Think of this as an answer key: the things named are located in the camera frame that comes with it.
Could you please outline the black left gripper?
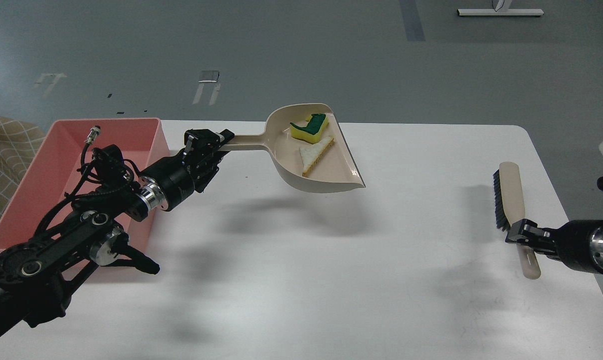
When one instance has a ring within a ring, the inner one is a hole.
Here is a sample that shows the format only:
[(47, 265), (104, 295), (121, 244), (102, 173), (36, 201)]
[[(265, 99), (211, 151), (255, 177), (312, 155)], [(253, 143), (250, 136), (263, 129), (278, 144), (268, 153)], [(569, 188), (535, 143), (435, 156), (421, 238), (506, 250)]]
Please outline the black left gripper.
[(184, 148), (174, 156), (160, 158), (141, 171), (143, 189), (152, 192), (151, 208), (169, 212), (193, 193), (202, 193), (219, 172), (229, 151), (221, 148), (235, 138), (228, 129), (189, 129), (183, 134)]

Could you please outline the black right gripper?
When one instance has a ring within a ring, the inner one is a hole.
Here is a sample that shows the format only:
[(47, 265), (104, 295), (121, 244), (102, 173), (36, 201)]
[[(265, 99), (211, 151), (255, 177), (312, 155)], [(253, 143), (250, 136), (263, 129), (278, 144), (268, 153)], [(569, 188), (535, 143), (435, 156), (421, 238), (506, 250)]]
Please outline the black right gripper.
[(511, 225), (505, 243), (528, 246), (529, 248), (552, 248), (545, 256), (562, 262), (573, 271), (603, 275), (603, 267), (594, 260), (591, 251), (592, 237), (603, 228), (603, 219), (576, 219), (559, 228), (540, 228), (530, 219), (524, 218)]

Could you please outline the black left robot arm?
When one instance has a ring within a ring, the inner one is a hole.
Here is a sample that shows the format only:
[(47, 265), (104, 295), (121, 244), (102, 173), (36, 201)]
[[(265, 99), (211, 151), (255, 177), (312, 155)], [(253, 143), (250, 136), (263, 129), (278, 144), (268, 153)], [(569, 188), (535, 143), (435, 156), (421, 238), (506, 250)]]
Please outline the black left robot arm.
[(144, 170), (116, 145), (93, 148), (91, 128), (80, 155), (80, 178), (41, 219), (32, 237), (0, 253), (0, 337), (19, 322), (34, 328), (66, 315), (73, 294), (100, 267), (131, 267), (155, 275), (160, 265), (130, 245), (117, 221), (141, 222), (155, 209), (169, 212), (201, 193), (219, 171), (230, 130), (190, 129), (184, 147)]

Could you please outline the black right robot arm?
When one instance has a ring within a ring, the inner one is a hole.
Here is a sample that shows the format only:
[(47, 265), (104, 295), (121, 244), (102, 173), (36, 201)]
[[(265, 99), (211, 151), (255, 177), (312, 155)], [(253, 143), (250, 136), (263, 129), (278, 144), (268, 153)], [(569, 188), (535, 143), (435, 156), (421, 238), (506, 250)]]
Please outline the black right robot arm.
[(573, 271), (603, 275), (603, 219), (576, 219), (542, 228), (530, 219), (511, 225), (505, 242), (528, 246)]

